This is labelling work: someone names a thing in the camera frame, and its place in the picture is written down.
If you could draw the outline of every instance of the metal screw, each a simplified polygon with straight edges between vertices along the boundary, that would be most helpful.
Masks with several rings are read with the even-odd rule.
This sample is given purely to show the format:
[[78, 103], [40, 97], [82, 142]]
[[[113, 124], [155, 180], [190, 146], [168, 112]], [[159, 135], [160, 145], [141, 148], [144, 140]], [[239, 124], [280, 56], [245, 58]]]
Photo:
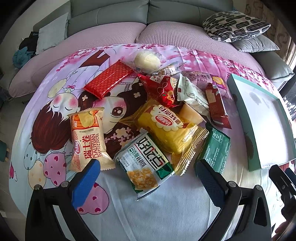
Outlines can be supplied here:
[[262, 187], [261, 187], [260, 185], [256, 185], [256, 189], [257, 189], [258, 191], [262, 191], [262, 190], [263, 190]]
[[39, 190], [41, 188], [41, 186], [39, 185], [39, 184], [36, 184], [35, 186], [34, 186], [34, 190]]
[[228, 183], [228, 185], [231, 186], [232, 188], [236, 187], [236, 183], [233, 182], [233, 181], [230, 181], [230, 182]]
[[65, 188], [65, 187], [67, 187], [68, 185], [69, 185], [69, 182], [67, 182], [67, 181], [63, 181], [63, 182], [61, 183], [62, 188]]

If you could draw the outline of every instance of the pink sofa cover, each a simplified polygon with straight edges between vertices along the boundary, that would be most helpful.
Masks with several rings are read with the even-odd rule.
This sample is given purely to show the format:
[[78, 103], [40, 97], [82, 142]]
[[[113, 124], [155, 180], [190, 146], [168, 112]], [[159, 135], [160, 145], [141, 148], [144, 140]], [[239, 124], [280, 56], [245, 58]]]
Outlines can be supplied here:
[[265, 76], [260, 64], [249, 54], [239, 52], [230, 43], [211, 39], [203, 28], [186, 23], [151, 23], [137, 37], [136, 43], [174, 45], [212, 53], [233, 60]]
[[47, 49], [27, 62], [9, 86], [12, 97], [35, 92], [49, 73], [64, 57], [81, 49], [113, 44], [135, 43], [136, 37], [146, 28], [142, 23], [109, 23], [80, 31], [56, 47]]

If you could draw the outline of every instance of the green snack package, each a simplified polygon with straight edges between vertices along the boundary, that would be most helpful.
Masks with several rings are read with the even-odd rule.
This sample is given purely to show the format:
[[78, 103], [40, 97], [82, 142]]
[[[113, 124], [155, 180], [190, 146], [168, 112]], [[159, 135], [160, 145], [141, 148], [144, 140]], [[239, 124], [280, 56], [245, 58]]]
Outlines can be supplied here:
[[209, 122], [205, 126], [209, 131], [209, 135], [205, 139], [201, 151], [195, 160], [195, 174], [197, 175], [196, 163], [202, 159], [205, 159], [214, 171], [222, 174], [230, 148], [230, 137], [217, 130]]
[[126, 144], [114, 160], [126, 171], [138, 199], [155, 191], [174, 174], [169, 160], [148, 132]]

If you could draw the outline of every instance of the cartoon eye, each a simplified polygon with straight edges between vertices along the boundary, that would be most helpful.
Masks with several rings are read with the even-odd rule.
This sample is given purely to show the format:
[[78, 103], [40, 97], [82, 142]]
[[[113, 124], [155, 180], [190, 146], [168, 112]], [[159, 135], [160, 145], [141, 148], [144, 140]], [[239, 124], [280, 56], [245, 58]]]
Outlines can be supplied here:
[[113, 110], [111, 112], [111, 114], [113, 116], [120, 116], [120, 115], [122, 115], [122, 113], [123, 113], [123, 108], [120, 106], [113, 108]]

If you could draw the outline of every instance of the pink tablecloth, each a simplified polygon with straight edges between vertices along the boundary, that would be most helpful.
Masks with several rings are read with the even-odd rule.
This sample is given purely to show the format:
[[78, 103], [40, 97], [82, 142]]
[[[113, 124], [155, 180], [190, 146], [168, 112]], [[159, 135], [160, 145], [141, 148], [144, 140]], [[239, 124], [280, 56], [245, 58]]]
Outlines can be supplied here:
[[[123, 79], [101, 101], [82, 89], [118, 59], [126, 59], [136, 49], [158, 52], [171, 62], [184, 63], [183, 70], [207, 72], [225, 81], [231, 73], [240, 75], [280, 97], [273, 84], [261, 74], [198, 50], [128, 44], [78, 51], [50, 71], [20, 120], [12, 148], [9, 190], [24, 215], [34, 185], [52, 188], [75, 175], [69, 170], [73, 145], [68, 114], [104, 106], [103, 130], [111, 157], [138, 134], [137, 130], [118, 123], [121, 118], [133, 114], [147, 99], [143, 85], [135, 75]], [[238, 111], [234, 101], [224, 99], [224, 104], [232, 130], [223, 129], [231, 138], [223, 175], [244, 187], [262, 185], [271, 218], [274, 218], [273, 214], [280, 206], [276, 188], [268, 179], [267, 170], [248, 171]], [[192, 164], [185, 175], [170, 178], [139, 202], [135, 201], [135, 193], [120, 166], [103, 171], [78, 212], [99, 240], [196, 240], [218, 210], [195, 177]], [[112, 227], [116, 227], [115, 232], [111, 231]]]

